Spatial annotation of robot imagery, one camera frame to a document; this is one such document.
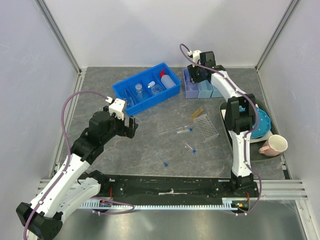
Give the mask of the clear glass jar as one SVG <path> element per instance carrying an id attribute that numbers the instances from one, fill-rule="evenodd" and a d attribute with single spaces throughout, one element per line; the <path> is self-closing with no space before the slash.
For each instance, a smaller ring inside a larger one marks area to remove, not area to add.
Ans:
<path id="1" fill-rule="evenodd" d="M 146 95 L 143 89 L 143 85 L 141 83 L 137 83 L 135 85 L 135 92 L 136 92 L 136 97 L 140 102 L 145 100 Z"/>

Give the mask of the glass flask white stopper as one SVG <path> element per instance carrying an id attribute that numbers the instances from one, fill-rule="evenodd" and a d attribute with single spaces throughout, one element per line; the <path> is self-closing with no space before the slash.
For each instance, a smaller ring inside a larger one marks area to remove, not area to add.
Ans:
<path id="1" fill-rule="evenodd" d="M 161 93 L 164 90 L 159 84 L 156 84 L 155 81 L 149 82 L 147 84 L 147 88 L 150 90 L 152 95 L 157 95 L 157 94 Z"/>

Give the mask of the red cap wash bottle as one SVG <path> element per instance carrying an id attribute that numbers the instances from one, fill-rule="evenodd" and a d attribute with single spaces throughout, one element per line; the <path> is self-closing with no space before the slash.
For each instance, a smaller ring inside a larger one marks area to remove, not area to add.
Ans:
<path id="1" fill-rule="evenodd" d="M 164 86 L 166 89 L 170 89 L 170 88 L 174 87 L 176 84 L 175 84 L 175 82 L 172 80 L 172 78 L 171 78 L 168 74 L 165 74 L 165 70 L 166 70 L 166 68 L 164 68 L 164 69 L 159 73 L 160 81 L 161 81 L 161 83 L 163 84 L 163 86 Z"/>

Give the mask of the blue safety goggles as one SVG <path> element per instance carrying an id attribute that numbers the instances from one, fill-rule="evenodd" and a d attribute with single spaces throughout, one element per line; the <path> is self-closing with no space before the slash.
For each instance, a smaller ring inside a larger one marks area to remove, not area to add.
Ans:
<path id="1" fill-rule="evenodd" d="M 134 107 L 136 105 L 136 101 L 134 99 L 133 93 L 128 88 L 125 88 L 124 95 L 125 95 L 124 100 L 127 103 L 127 108 Z"/>

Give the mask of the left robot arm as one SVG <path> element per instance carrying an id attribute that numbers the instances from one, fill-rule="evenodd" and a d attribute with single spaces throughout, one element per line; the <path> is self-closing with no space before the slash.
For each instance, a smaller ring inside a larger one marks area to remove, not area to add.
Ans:
<path id="1" fill-rule="evenodd" d="M 84 202 L 98 195 L 106 196 L 110 185 L 99 171 L 89 174 L 75 190 L 70 188 L 104 151 L 104 146 L 113 137 L 135 136 L 138 124 L 133 116 L 129 125 L 124 118 L 117 118 L 108 110 L 98 111 L 89 120 L 88 127 L 68 150 L 68 155 L 56 175 L 29 203 L 22 202 L 16 213 L 24 227 L 23 239 L 32 233 L 42 240 L 54 239 L 66 219 Z"/>

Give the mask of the small glass beaker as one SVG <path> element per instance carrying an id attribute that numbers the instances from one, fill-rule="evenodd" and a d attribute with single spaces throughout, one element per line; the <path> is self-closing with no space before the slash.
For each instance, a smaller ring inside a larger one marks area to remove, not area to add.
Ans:
<path id="1" fill-rule="evenodd" d="M 197 83 L 192 83 L 191 81 L 185 82 L 185 89 L 187 92 L 198 91 L 199 87 Z"/>

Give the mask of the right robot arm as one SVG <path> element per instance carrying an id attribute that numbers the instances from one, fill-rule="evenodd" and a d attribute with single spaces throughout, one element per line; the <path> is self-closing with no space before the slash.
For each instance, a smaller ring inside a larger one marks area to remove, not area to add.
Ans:
<path id="1" fill-rule="evenodd" d="M 242 196 L 254 186 L 250 163 L 250 139 L 257 126 L 256 98 L 241 90 L 229 77 L 222 65 L 217 65 L 212 51 L 187 51 L 192 64 L 187 66 L 193 83 L 209 82 L 226 100 L 224 126 L 232 140 L 233 165 L 229 191 Z"/>

